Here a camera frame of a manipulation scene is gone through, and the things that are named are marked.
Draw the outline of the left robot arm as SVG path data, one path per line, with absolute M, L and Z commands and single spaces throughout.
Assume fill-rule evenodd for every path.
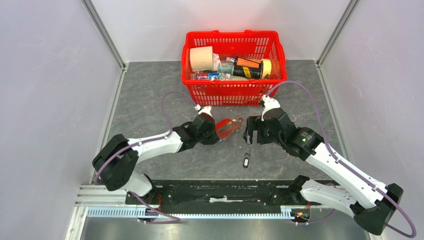
M 164 154 L 175 154 L 196 144 L 214 145 L 219 141 L 216 123 L 209 113 L 199 113 L 193 121 L 151 137 L 125 138 L 113 136 L 92 160 L 92 166 L 108 191 L 126 190 L 137 195 L 144 204 L 157 198 L 153 182 L 134 172 L 138 163 Z

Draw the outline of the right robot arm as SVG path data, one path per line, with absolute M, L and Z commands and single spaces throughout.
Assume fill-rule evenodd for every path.
M 300 205 L 305 201 L 326 205 L 352 217 L 365 231 L 381 235 L 396 211 L 404 190 L 396 183 L 378 181 L 344 159 L 324 139 L 308 127 L 297 127 L 281 108 L 263 116 L 249 116 L 243 135 L 252 144 L 274 143 L 289 155 L 320 169 L 342 189 L 335 189 L 299 175 L 288 191 L 289 200 Z

